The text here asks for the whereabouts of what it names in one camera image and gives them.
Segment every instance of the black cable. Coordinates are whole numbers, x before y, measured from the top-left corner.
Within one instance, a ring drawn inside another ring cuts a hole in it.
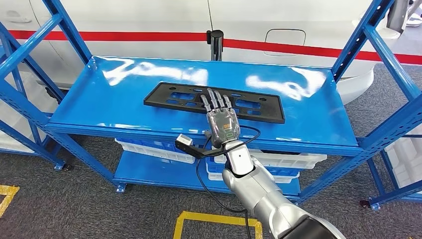
[[[238,144],[238,145],[236,145],[236,146],[234,146],[234,147],[231,147],[231,148],[229,148],[229,149],[223,150],[223,151],[221,151],[221,152],[211,153],[211,154],[207,155],[207,157],[217,157],[217,156],[220,156],[220,155],[226,154],[226,153],[228,153],[229,151],[231,151],[231,150],[233,150],[233,149],[235,149],[235,148],[239,148],[239,147],[241,147],[242,145],[245,145],[245,144],[247,144],[247,143],[250,143],[250,142],[252,142],[252,141],[256,140],[256,138],[258,138],[258,137],[261,135],[261,131],[260,131],[259,129],[257,129],[257,128],[254,128],[254,127],[251,127],[251,126],[247,126],[247,125],[239,125],[239,126],[240,126],[241,128],[249,128],[249,129],[252,129],[252,130],[256,131],[256,135],[255,135],[255,136],[253,136],[252,138],[248,139],[247,141],[245,141],[245,142],[241,143],[241,144]]]
[[[233,149],[235,149],[235,148],[237,148],[237,147],[240,147],[240,146],[242,146],[242,145],[245,145],[245,144],[247,144],[247,143],[249,143],[249,142],[251,142],[251,141],[253,141],[253,140],[255,140],[257,137],[259,137],[259,135],[261,134],[261,131],[259,131],[257,128],[254,128],[254,127],[250,127],[250,126],[246,126],[246,125],[240,125],[240,127],[243,127],[243,128],[250,128],[250,129],[253,129],[253,130],[255,130],[256,132],[257,132],[257,134],[254,136],[254,137],[252,137],[251,139],[249,139],[249,140],[247,140],[247,141],[245,141],[245,142],[243,142],[243,143],[241,143],[241,144],[239,144],[239,145],[236,145],[235,147],[232,147],[232,148],[230,148],[230,149],[227,149],[227,150],[224,150],[224,151],[222,151],[222,152],[219,152],[219,153],[217,153],[217,154],[213,154],[212,156],[219,156],[219,155],[223,155],[223,154],[225,154],[225,153],[227,153],[227,152],[229,152],[230,150],[233,150]],[[211,140],[211,137],[208,137],[207,138],[207,141],[205,142],[205,144],[204,144],[204,146],[203,146],[203,148],[206,148],[206,146],[207,146],[207,144],[209,143],[209,141]],[[248,222],[248,210],[247,209],[242,209],[242,210],[235,210],[235,209],[231,209],[231,208],[229,208],[229,207],[226,207],[225,205],[223,205],[209,190],[208,190],[208,188],[205,186],[205,183],[202,181],[202,178],[201,178],[201,176],[199,175],[199,171],[198,171],[198,168],[199,168],[199,163],[200,163],[200,161],[201,161],[201,159],[198,159],[198,162],[197,162],[197,166],[196,166],[196,172],[197,172],[197,177],[198,177],[198,180],[199,180],[199,182],[201,183],[201,185],[202,185],[202,187],[205,189],[205,191],[214,199],[214,201],[215,202],[217,202],[217,204],[218,205],[220,205],[220,207],[222,207],[222,208],[224,208],[225,210],[227,210],[227,211],[229,211],[229,212],[231,212],[231,213],[245,213],[245,225],[246,225],[246,232],[247,232],[247,234],[248,234],[248,239],[252,239],[252,236],[251,236],[251,234],[250,234],[250,230],[249,230],[249,222]]]

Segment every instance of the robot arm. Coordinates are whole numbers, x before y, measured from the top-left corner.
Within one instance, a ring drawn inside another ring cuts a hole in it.
[[[192,140],[182,134],[176,146],[196,158],[225,152],[227,163],[222,174],[225,184],[274,239],[345,239],[331,223],[307,213],[283,196],[274,177],[238,140],[240,126],[228,97],[221,97],[218,91],[209,88],[208,92],[213,108],[205,95],[201,98],[207,110],[212,144],[220,149],[195,148]]]

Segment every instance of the yellow tape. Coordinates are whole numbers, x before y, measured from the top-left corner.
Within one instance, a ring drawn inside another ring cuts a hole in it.
[[[6,211],[6,208],[9,206],[18,190],[19,187],[0,185],[0,195],[6,195],[0,203],[0,218],[3,216],[3,213]]]
[[[222,215],[213,215],[206,213],[193,213],[183,211],[179,217],[177,217],[176,227],[174,228],[173,239],[182,238],[182,228],[183,221],[194,220],[202,222],[211,222],[211,223],[224,223],[238,226],[245,226],[245,218],[222,216]],[[255,227],[255,238],[262,239],[262,224],[256,219],[248,219],[248,224],[250,227]]]

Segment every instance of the gray floor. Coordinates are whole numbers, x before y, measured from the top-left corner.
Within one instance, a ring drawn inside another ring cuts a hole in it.
[[[407,30],[396,52],[421,55],[419,38],[420,29]],[[422,87],[422,67],[405,69]],[[405,102],[386,68],[377,65],[374,84],[346,109],[355,133],[365,135]],[[113,139],[75,139],[109,169],[116,168],[122,150]],[[20,187],[0,218],[0,239],[172,238],[182,211],[230,215],[200,191],[132,186],[124,194],[117,194],[114,187],[70,153],[62,150],[59,156],[71,162],[74,170],[58,172],[38,157],[0,154],[0,185]],[[329,157],[315,169],[301,173],[301,185],[311,183],[337,160]],[[385,185],[391,188],[379,156],[375,162]],[[364,164],[302,207],[331,221],[348,239],[422,238],[422,204],[393,202],[378,212],[359,207],[359,200],[375,195],[377,191]],[[231,207],[239,205],[233,195],[217,197]],[[186,221],[182,238],[246,238],[246,233],[241,226]]]

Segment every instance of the white plastic crate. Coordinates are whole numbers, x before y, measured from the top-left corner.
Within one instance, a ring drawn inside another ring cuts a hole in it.
[[[58,106],[56,99],[50,97],[46,89],[36,82],[38,78],[33,73],[19,73],[22,78],[23,86],[25,88],[29,101],[41,111],[46,113],[53,113]],[[5,78],[5,80],[16,89],[16,84],[14,82],[12,74],[9,74]],[[32,141],[35,141],[34,136],[32,135],[31,128],[29,127],[29,122],[25,117],[23,117],[20,113],[15,111],[12,107],[10,107],[3,101],[0,101],[0,112],[0,119],[2,121],[19,131],[25,137],[31,139]],[[44,140],[46,134],[40,129],[38,129],[38,132],[40,134],[41,140]],[[28,147],[21,144],[19,141],[15,140],[14,138],[10,137],[2,131],[0,131],[0,148],[24,152],[33,152],[31,149],[29,149]]]
[[[408,134],[422,134],[422,124]],[[422,180],[422,138],[399,138],[385,151],[400,188]]]
[[[249,153],[264,166],[282,167],[282,168],[305,168],[312,169],[315,164],[327,159],[325,154],[301,153],[298,155],[263,153],[259,149],[249,149]],[[214,162],[225,163],[224,155],[214,157]]]
[[[208,179],[212,181],[223,181],[222,173],[210,173],[208,172],[208,168],[207,168],[207,173],[208,173]],[[276,183],[290,183],[292,179],[298,178],[299,176],[300,176],[300,173],[298,173],[296,176],[274,176],[273,175],[274,181]]]
[[[195,158],[193,156],[190,156],[185,153],[179,153],[179,152],[173,152],[169,150],[164,150],[160,148],[153,148],[148,147],[144,145],[134,144],[134,143],[128,143],[128,142],[122,142],[117,139],[114,139],[117,143],[119,143],[123,150],[135,152],[135,153],[141,153],[146,154],[154,157],[164,158],[168,160],[174,160],[184,163],[194,163]]]

